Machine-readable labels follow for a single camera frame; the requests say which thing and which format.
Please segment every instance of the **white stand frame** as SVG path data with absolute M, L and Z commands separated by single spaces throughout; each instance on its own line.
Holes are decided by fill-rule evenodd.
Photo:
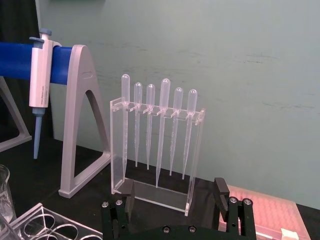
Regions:
M 88 97 L 102 140 L 103 153 L 90 166 L 75 176 L 76 144 L 83 98 Z M 61 186 L 59 194 L 71 198 L 111 160 L 109 131 L 96 70 L 85 45 L 74 45 L 71 51 L 66 87 Z
M 25 142 L 28 142 L 32 139 L 31 135 L 28 132 L 28 129 L 26 127 L 26 124 L 24 120 L 22 119 L 22 116 L 19 112 L 19 109 L 15 103 L 14 98 L 11 95 L 11 92 L 8 88 L 8 85 L 6 84 L 5 79 L 0 76 L 0 97 L 3 99 L 5 105 L 7 106 L 9 113 L 11 114 L 13 121 L 15 125 L 17 126 L 19 130 L 19 135 L 11 138 L 9 140 L 0 142 L 0 153 L 8 150 L 10 148 L 13 148 L 15 146 L 18 146 L 20 144 L 23 144 Z

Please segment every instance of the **pipette holder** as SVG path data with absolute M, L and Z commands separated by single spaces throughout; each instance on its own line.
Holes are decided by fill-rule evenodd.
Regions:
M 126 178 L 126 169 L 123 165 L 123 152 L 126 152 L 128 149 L 125 148 L 134 148 L 134 146 L 128 144 L 125 146 L 123 144 L 123 129 L 124 129 L 124 111 L 127 111 L 129 114 L 134 114 L 136 107 L 134 102 L 130 102 L 128 105 L 123 104 L 123 99 L 117 98 L 110 102 L 110 131 L 111 131 L 111 193 L 116 194 L 122 193 L 122 189 L 126 188 L 126 183 L 128 178 Z M 153 109 L 150 110 L 147 104 L 141 104 L 139 112 L 141 115 L 151 114 L 153 118 L 160 118 L 162 111 L 159 106 L 153 106 Z M 172 121 L 177 112 L 168 107 L 164 117 L 166 118 L 166 123 Z M 185 109 L 182 109 L 177 116 L 179 121 L 186 122 L 188 118 L 188 112 Z M 185 216 L 188 216 L 193 192 L 195 187 L 195 179 L 197 173 L 197 164 L 199 161 L 199 151 L 202 138 L 203 124 L 205 118 L 205 109 L 202 109 L 200 112 L 196 111 L 192 116 L 192 127 L 195 129 L 195 141 L 193 144 L 193 149 L 190 148 L 188 161 L 191 165 L 189 171 L 189 185 L 188 192 L 177 192 L 171 189 L 156 187 L 155 185 L 137 181 L 134 179 L 134 190 L 135 198 L 140 199 L 149 203 L 157 204 L 163 207 L 174 209 L 180 212 L 183 212 Z M 151 143 L 152 148 L 158 146 L 157 142 Z
M 76 145 L 80 112 L 87 96 L 102 141 L 103 153 L 90 166 L 75 176 Z M 110 163 L 109 133 L 96 70 L 85 45 L 72 47 L 66 86 L 61 186 L 59 194 L 71 198 Z
M 7 149 L 13 148 L 20 144 L 23 144 L 27 141 L 30 141 L 32 137 L 30 136 L 28 129 L 25 125 L 25 122 L 19 112 L 19 109 L 15 103 L 14 98 L 11 95 L 11 92 L 6 84 L 5 79 L 0 76 L 0 97 L 3 99 L 6 107 L 9 110 L 9 113 L 12 116 L 12 119 L 19 131 L 19 135 L 11 138 L 9 140 L 0 142 L 0 152 L 3 152 Z

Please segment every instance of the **teal wall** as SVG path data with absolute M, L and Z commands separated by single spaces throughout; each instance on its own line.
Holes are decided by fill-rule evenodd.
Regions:
M 144 86 L 169 78 L 172 90 L 195 88 L 207 110 L 198 177 L 320 209 L 320 1 L 41 0 L 38 7 L 55 41 L 89 47 L 107 113 L 123 73 Z M 62 140 L 66 89 L 53 84 L 50 93 Z M 78 144 L 101 149 L 88 101 L 81 116 Z

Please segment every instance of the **blue rod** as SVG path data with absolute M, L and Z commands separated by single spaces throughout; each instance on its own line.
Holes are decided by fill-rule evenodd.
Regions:
M 0 42 L 0 76 L 30 81 L 32 44 Z M 50 82 L 67 85 L 72 47 L 56 46 Z

